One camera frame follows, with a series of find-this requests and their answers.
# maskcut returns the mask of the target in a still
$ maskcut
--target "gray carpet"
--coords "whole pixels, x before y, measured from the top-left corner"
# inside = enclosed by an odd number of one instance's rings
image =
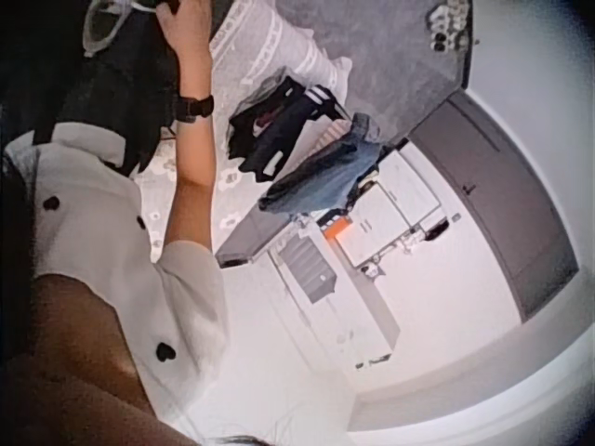
[[[276,0],[318,45],[353,60],[347,107],[367,112],[385,138],[405,137],[461,85],[463,54],[430,49],[425,22],[441,0]]]

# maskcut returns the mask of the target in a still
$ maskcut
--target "hanging clothes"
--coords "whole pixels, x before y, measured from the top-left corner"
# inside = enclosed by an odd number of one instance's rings
[[[370,116],[355,113],[349,133],[306,159],[260,198],[260,210],[301,214],[345,209],[354,185],[380,155],[380,130]]]
[[[266,95],[268,90],[269,87],[263,85],[255,95],[242,102],[240,107],[245,110],[237,112],[230,119],[230,160],[246,158],[254,150],[256,139],[262,131],[279,113],[298,100],[306,88],[291,77],[285,77],[269,96]]]
[[[272,181],[289,159],[308,121],[339,119],[337,100],[327,88],[306,89],[285,70],[267,79],[230,119],[230,159],[245,158],[241,172],[257,182]]]

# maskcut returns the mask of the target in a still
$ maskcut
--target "denim jeans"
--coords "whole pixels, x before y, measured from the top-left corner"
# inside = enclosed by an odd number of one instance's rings
[[[274,214],[344,209],[348,196],[380,155],[379,128],[363,113],[355,113],[351,129],[275,182],[260,198],[261,210]]]

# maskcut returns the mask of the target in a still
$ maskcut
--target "white cabinet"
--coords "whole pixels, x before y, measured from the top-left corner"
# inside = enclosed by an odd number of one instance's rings
[[[352,223],[336,240],[354,267],[409,230],[409,224],[378,184],[356,202],[349,217]]]
[[[382,160],[378,170],[378,184],[399,208],[410,226],[415,226],[440,207],[436,196],[398,151],[391,152]]]

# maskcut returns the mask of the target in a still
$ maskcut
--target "watch strap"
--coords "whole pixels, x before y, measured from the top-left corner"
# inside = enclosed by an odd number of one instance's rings
[[[213,114],[215,100],[213,95],[205,99],[185,98],[178,96],[176,102],[176,119],[182,123],[194,123],[197,116],[206,118]]]

